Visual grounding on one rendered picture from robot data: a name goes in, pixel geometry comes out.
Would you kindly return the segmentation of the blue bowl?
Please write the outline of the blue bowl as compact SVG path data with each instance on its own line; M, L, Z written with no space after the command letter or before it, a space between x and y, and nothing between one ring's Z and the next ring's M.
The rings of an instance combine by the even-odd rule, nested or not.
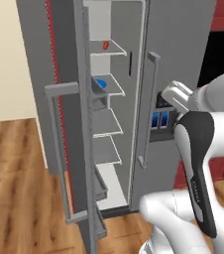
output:
M96 84L97 84L100 88L102 88L102 89L105 89L105 88L106 88L107 82L106 82L104 79L95 77L94 80L95 80Z

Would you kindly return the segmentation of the grey fridge body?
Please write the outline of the grey fridge body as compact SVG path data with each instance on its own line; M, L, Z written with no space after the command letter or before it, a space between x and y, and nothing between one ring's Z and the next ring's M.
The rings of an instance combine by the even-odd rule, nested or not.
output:
M127 201L126 206L100 210L106 217L129 211L129 191L134 166L137 113L141 85L141 63L145 41L147 0L85 0L88 11L90 41L115 41L126 56L93 56L90 54L91 78L111 73L125 95L99 97L92 91L93 112L111 108L123 130L112 137L122 160L112 164Z

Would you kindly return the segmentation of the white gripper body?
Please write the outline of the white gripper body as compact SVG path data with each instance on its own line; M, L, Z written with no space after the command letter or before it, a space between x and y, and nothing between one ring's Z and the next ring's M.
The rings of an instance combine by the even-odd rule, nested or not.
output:
M179 81L172 81L163 91L162 98L173 106L179 113L196 111L193 91Z

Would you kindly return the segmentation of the grey closed fridge door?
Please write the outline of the grey closed fridge door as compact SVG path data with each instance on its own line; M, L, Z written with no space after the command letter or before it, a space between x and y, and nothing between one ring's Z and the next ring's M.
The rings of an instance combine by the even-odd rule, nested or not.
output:
M173 188L179 162L170 133L171 126L163 131L151 130L145 170L138 160L145 149L154 72L154 64L148 59L148 52L155 52L161 57L155 86L155 113L158 111L158 93L171 81L180 81L192 89L197 86L215 5L216 0L151 0L143 59L136 159L129 201L133 211L139 209L142 195Z

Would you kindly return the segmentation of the white fridge drawer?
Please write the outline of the white fridge drawer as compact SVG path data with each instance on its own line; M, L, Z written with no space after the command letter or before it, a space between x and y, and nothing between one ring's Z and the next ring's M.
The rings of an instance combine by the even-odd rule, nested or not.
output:
M113 165L100 165L98 171L101 174L106 187L108 188L107 197L97 202L100 210L126 206L127 201L124 197L122 188Z

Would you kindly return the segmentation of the grey open fridge door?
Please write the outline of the grey open fridge door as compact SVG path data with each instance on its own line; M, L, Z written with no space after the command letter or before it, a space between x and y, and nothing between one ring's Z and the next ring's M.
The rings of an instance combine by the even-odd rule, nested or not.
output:
M86 254L98 254L107 235L97 206L107 191L93 158L88 13L83 0L16 0L49 171L58 176L52 121L45 93L50 84L77 82L79 92L54 99L59 148L71 214Z

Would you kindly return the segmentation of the grey fridge shelf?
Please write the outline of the grey fridge shelf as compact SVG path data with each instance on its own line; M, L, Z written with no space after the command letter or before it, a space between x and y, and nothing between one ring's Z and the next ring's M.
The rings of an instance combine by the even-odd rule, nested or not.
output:
M120 123L111 108L94 111L92 120L94 138L123 133Z
M94 162L96 165L121 164L122 160L111 136L93 139Z
M108 40L109 47L107 50L103 50L104 41L90 41L89 51L93 56L126 56L127 52L120 47L115 41Z
M96 84L94 80L95 77L102 78L107 82L107 86L105 89L100 88ZM102 97L105 95L110 95L110 96L113 96L113 95L124 96L125 95L124 90L122 89L122 87L120 86L116 78L111 73L103 74L103 75L94 75L91 78L91 88L93 93L99 97Z

